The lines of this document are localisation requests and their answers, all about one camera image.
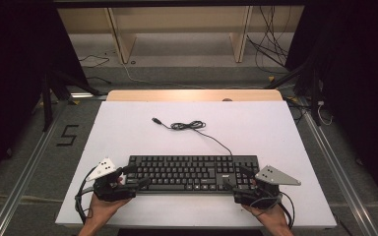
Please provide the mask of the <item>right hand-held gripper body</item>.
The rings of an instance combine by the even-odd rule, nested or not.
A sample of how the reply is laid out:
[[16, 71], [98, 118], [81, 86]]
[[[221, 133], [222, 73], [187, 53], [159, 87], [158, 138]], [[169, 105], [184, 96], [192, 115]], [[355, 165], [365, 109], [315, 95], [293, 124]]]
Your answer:
[[240, 173], [239, 175], [246, 186], [236, 184], [241, 193], [233, 195], [234, 201], [258, 209], [271, 208], [282, 200], [280, 185], [301, 185], [299, 180], [270, 165], [258, 171], [254, 179], [243, 178]]

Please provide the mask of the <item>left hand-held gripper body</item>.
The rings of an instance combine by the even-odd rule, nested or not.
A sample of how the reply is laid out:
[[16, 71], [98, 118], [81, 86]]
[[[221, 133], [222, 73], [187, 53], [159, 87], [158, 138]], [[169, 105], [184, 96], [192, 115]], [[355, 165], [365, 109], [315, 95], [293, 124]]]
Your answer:
[[86, 180], [94, 181], [93, 191], [100, 200], [114, 202], [136, 197], [137, 183], [118, 183], [118, 178], [123, 174], [122, 168], [116, 167], [112, 160], [106, 157], [90, 171]]

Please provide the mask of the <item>black computer keyboard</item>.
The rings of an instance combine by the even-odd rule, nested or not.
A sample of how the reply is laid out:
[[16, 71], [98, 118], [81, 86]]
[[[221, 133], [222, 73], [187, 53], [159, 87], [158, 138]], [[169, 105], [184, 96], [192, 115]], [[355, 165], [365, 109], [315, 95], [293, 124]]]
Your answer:
[[240, 189], [251, 189], [241, 167], [259, 170], [256, 155], [131, 155], [129, 163], [137, 169], [126, 175], [127, 184], [150, 178], [141, 190], [144, 194], [228, 194], [224, 179]]

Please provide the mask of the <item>person's left hand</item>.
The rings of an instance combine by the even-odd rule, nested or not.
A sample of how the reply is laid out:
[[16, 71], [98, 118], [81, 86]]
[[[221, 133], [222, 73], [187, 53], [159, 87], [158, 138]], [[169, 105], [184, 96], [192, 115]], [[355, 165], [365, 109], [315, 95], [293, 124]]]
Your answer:
[[130, 199], [106, 202], [100, 200], [96, 195], [92, 195], [87, 219], [96, 221], [109, 220], [121, 207], [130, 202]]

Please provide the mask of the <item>person's right hand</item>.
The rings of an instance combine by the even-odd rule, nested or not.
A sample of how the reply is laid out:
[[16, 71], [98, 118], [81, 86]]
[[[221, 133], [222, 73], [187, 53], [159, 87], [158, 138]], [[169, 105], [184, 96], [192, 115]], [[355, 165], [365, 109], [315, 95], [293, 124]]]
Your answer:
[[258, 219], [266, 228], [276, 229], [287, 227], [287, 221], [284, 211], [280, 206], [273, 206], [268, 209], [258, 209], [252, 206], [242, 205], [244, 209], [250, 212]]

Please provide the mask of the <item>white table mat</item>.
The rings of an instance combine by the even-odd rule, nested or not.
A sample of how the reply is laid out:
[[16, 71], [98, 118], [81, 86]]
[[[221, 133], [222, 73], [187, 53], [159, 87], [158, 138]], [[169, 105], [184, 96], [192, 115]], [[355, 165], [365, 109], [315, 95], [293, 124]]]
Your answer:
[[[301, 182], [284, 186], [283, 204], [296, 228], [336, 225], [290, 111], [283, 101], [104, 102], [56, 218], [79, 226], [74, 197], [102, 159], [117, 166], [131, 155], [248, 154]], [[230, 195], [138, 195], [110, 220], [122, 228], [256, 228]]]

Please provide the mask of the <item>light wooden table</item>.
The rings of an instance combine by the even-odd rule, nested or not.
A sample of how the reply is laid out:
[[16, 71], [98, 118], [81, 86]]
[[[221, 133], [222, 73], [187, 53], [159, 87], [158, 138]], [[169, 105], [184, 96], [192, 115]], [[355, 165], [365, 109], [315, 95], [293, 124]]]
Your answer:
[[107, 101], [282, 101], [276, 89], [117, 89]]

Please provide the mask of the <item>black metal stand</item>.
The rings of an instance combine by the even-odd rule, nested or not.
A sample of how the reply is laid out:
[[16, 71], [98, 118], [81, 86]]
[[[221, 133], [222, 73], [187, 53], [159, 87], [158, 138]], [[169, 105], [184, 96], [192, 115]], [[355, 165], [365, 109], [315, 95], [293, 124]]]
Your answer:
[[89, 92], [95, 96], [106, 95], [106, 92], [92, 88], [87, 79], [79, 80], [59, 70], [49, 70], [41, 77], [41, 97], [44, 109], [44, 127], [46, 132], [53, 122], [51, 95], [53, 92], [59, 100], [66, 101], [72, 97], [67, 89], [68, 85], [73, 85], [79, 89]]
[[295, 85], [294, 93], [297, 95], [305, 95], [307, 91], [311, 96], [311, 117], [317, 126], [321, 125], [319, 117], [319, 77], [315, 66], [315, 60], [309, 57], [303, 64], [296, 69], [288, 72], [282, 76], [279, 80], [270, 83], [265, 89], [276, 89], [284, 83], [298, 77], [298, 81]]

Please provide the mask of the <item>dark curtain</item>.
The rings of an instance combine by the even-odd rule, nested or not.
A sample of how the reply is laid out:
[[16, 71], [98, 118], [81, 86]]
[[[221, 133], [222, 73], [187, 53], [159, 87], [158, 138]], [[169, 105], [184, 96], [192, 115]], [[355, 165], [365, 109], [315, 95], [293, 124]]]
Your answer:
[[306, 0], [285, 66], [305, 62], [319, 38], [322, 93], [378, 186], [378, 0]]
[[40, 99], [42, 81], [61, 99], [88, 81], [52, 0], [0, 0], [0, 162]]

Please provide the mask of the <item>light wooden shelf unit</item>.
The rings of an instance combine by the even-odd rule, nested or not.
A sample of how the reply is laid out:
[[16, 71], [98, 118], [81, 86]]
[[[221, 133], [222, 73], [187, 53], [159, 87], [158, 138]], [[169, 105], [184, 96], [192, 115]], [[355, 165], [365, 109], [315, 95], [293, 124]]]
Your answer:
[[73, 8], [58, 11], [69, 33], [109, 33], [121, 62], [139, 33], [226, 32], [234, 60], [243, 60], [249, 32], [294, 32], [302, 6]]

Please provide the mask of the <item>aluminium floor rail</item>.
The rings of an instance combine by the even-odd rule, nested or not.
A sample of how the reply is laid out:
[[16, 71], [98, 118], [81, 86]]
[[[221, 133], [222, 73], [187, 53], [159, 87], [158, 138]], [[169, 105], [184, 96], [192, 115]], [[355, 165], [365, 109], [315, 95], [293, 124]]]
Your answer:
[[322, 128], [317, 125], [312, 113], [306, 111], [304, 113], [305, 120], [310, 128], [325, 160], [342, 192], [346, 203], [355, 218], [363, 236], [378, 236], [378, 228], [375, 225], [368, 209], [364, 205], [361, 197], [353, 187], [345, 169], [341, 166], [337, 155], [333, 151]]
[[46, 131], [41, 124], [44, 113], [36, 111], [10, 148], [10, 156], [0, 162], [0, 236], [21, 202], [64, 110], [64, 107], [56, 109]]

